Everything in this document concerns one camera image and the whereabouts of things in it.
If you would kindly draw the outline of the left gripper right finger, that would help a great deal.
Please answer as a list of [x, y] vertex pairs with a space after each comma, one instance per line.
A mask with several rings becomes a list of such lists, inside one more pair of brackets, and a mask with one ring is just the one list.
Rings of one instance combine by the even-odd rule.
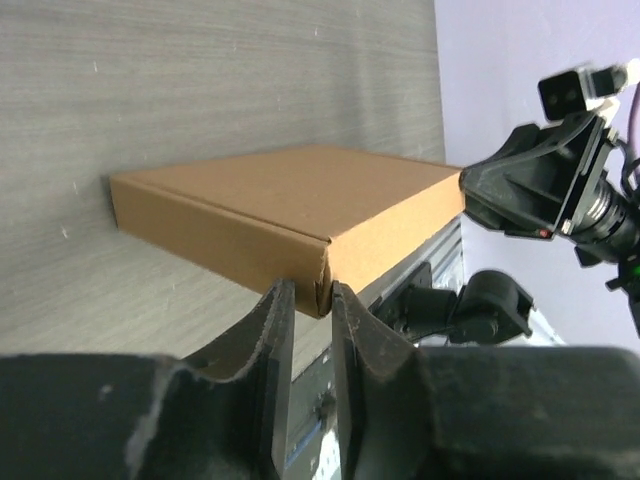
[[346, 479], [635, 479], [639, 360], [605, 347], [416, 347], [332, 291]]

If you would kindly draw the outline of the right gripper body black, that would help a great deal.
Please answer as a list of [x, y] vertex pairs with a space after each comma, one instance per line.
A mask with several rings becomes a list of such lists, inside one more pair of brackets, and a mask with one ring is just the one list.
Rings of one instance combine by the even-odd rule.
[[601, 116], [591, 112], [570, 115], [562, 127], [569, 129], [566, 147], [577, 154], [577, 159], [558, 227], [561, 235], [577, 238], [594, 229], [611, 204], [611, 188], [604, 186], [604, 170], [617, 133], [606, 126]]

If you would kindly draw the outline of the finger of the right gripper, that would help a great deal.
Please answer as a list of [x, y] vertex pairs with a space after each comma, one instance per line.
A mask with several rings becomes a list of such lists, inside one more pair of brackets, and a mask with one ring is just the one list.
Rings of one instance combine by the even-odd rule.
[[463, 169], [459, 186], [471, 219], [512, 236], [548, 238], [559, 231], [577, 159], [562, 123], [518, 126], [495, 154]]

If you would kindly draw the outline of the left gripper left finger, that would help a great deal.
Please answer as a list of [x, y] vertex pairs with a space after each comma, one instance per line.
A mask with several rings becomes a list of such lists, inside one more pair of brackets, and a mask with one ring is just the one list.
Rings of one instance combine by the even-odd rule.
[[1, 360], [5, 479], [279, 479], [295, 287], [276, 281], [194, 354]]

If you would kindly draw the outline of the small cardboard box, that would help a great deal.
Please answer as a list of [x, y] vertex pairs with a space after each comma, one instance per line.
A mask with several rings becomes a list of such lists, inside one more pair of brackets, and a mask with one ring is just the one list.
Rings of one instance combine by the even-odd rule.
[[254, 292], [293, 281], [297, 309], [361, 292], [464, 209], [456, 167], [311, 145], [112, 176], [118, 228]]

